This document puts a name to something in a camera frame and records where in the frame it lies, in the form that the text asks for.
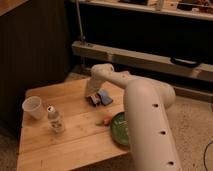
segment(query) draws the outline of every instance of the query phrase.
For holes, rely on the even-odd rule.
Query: white cup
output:
[[[22,109],[35,119],[41,119],[44,116],[42,100],[38,96],[31,96],[27,98],[22,103]]]

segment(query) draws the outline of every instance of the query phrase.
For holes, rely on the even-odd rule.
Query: small object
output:
[[[63,132],[65,130],[65,125],[62,119],[62,115],[60,115],[59,112],[53,106],[49,106],[47,108],[47,112],[48,112],[48,119],[50,121],[53,130],[56,133]]]
[[[42,100],[38,96],[31,96],[22,103],[22,109],[35,119],[41,119],[45,112]]]
[[[115,115],[110,122],[110,131],[112,139],[118,144],[129,145],[128,125],[125,120],[124,112]]]
[[[98,106],[101,104],[101,99],[97,94],[92,94],[89,96],[89,98],[92,100],[94,106]]]
[[[100,96],[100,98],[101,98],[101,103],[103,104],[103,105],[109,105],[110,103],[112,103],[113,102],[113,100],[109,97],[109,95],[108,95],[108,93],[107,93],[107,91],[105,91],[105,90],[99,90],[98,91],[98,95]]]
[[[112,120],[111,116],[105,116],[104,119],[103,119],[103,125],[109,126],[111,120]]]

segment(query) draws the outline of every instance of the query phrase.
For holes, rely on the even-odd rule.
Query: floor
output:
[[[70,73],[65,81],[85,78],[78,73]],[[204,171],[203,153],[212,141],[213,112],[211,104],[197,100],[177,97],[176,103],[167,111],[168,120],[176,141],[177,150],[184,171]],[[0,128],[0,171],[15,171],[18,142],[6,130]],[[213,170],[213,144],[206,156],[207,166]],[[130,155],[106,160],[76,171],[133,171]]]

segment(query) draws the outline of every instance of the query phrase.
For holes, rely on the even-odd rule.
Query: wall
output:
[[[0,124],[16,136],[25,91],[69,72],[69,39],[62,0],[30,0],[0,17]]]

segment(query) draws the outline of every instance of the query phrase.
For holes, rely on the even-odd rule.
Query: wooden table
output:
[[[28,90],[26,97],[40,96],[44,108],[53,105],[63,114],[66,131],[55,134],[46,116],[34,120],[24,112],[18,171],[64,171],[128,153],[113,142],[109,127],[96,123],[106,115],[123,111],[123,90],[105,83],[114,102],[93,107],[84,98],[86,80]]]

